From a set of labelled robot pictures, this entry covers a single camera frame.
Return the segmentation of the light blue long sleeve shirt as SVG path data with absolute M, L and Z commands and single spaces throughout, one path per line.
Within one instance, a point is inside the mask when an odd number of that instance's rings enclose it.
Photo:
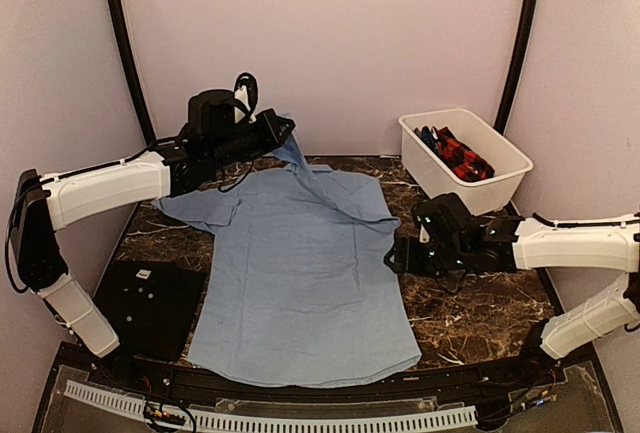
M 375 177 L 311 165 L 297 141 L 228 193 L 165 198 L 212 234 L 208 291 L 188 360 L 262 387 L 366 385 L 418 363 L 396 275 L 399 220 Z

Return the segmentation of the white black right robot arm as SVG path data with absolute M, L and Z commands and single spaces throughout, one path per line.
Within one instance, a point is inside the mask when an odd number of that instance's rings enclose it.
M 574 350 L 622 327 L 639 326 L 639 218 L 558 222 L 532 217 L 470 216 L 447 220 L 442 213 L 418 217 L 428 239 L 395 240 L 384 263 L 396 274 L 442 277 L 453 271 L 515 273 L 538 268 L 592 268 L 618 272 L 604 290 L 580 305 L 536 323 L 510 377 L 534 385 L 549 366 Z

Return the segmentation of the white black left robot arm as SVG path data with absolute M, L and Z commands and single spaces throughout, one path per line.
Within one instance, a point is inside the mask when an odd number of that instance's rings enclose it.
M 140 365 L 116 350 L 120 338 L 63 256 L 60 232 L 96 223 L 141 202 L 176 198 L 212 182 L 235 163 L 254 161 L 283 146 L 293 119 L 268 109 L 222 133 L 189 124 L 126 158 L 64 173 L 24 171 L 4 233 L 4 267 L 17 294 L 39 297 L 58 322 L 97 358 L 120 389 L 141 380 Z

